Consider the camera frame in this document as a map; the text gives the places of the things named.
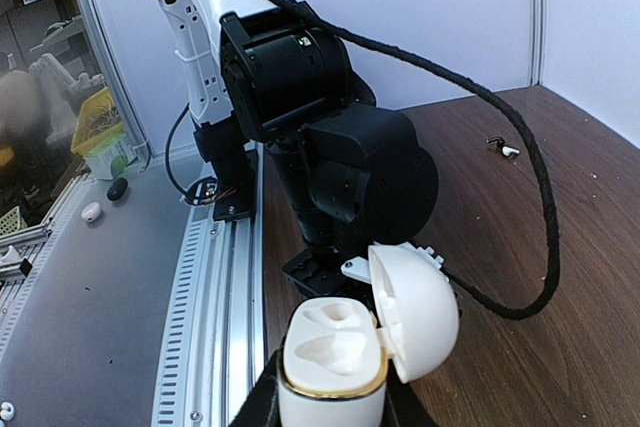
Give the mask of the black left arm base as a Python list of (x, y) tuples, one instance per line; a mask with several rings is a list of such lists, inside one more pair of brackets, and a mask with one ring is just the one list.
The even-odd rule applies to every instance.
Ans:
[(256, 214), (258, 161), (256, 148), (246, 150), (252, 176), (240, 184), (226, 186), (215, 176), (201, 177), (182, 189), (181, 200), (193, 207), (211, 207), (216, 222), (231, 222), (253, 218)]

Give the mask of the white earbud charging case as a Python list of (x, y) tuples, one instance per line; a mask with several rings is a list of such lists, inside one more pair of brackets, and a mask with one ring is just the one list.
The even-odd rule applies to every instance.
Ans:
[(442, 269), (386, 275), (374, 305), (317, 297), (294, 312), (281, 349), (278, 401), (284, 426), (380, 426), (387, 375), (422, 378), (452, 352), (456, 297)]

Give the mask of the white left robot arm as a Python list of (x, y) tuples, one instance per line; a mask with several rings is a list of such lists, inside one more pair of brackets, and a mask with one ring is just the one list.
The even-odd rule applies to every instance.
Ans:
[(203, 103), (192, 107), (201, 154), (230, 188), (241, 189), (250, 175), (243, 147), (262, 144), (305, 245), (285, 264), (287, 280), (308, 298), (371, 305), (369, 288), (342, 266), (372, 244), (409, 241), (436, 203), (437, 167), (413, 123), (377, 106), (344, 43), (306, 3), (190, 1), (232, 105), (215, 123)]

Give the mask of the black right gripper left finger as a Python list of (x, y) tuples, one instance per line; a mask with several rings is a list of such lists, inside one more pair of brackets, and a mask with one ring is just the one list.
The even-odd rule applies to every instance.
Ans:
[(281, 425), (278, 401), (280, 357), (281, 350), (275, 350), (229, 427)]

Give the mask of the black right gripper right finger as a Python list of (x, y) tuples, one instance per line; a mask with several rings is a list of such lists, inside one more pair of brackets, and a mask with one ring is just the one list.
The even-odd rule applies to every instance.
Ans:
[(408, 384), (401, 382), (391, 366), (387, 375), (382, 417), (385, 427), (438, 427), (422, 402)]

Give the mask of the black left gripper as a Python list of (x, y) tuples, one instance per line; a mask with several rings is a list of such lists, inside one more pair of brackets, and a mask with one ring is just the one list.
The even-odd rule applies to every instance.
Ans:
[(334, 254), (314, 256), (304, 249), (283, 266), (283, 274), (305, 298), (347, 297), (373, 306), (371, 287), (351, 279), (340, 269)]

